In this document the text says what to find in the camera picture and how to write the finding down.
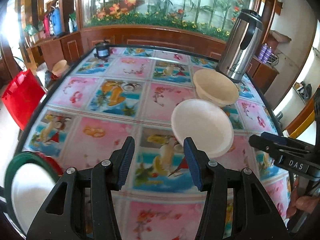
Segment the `operator right hand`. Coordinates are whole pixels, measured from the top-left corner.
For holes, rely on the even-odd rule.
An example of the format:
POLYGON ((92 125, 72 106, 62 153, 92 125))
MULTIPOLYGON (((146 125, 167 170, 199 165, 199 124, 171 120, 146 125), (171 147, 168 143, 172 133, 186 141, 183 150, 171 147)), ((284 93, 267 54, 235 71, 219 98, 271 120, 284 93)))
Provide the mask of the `operator right hand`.
POLYGON ((291 192, 291 199, 286 211, 286 217, 291 218, 297 210, 301 210, 307 213, 312 213, 315 207, 319 203, 319 197, 310 196, 298 196, 297 187, 299 185, 299 179, 297 178, 293 183, 293 190, 291 192))

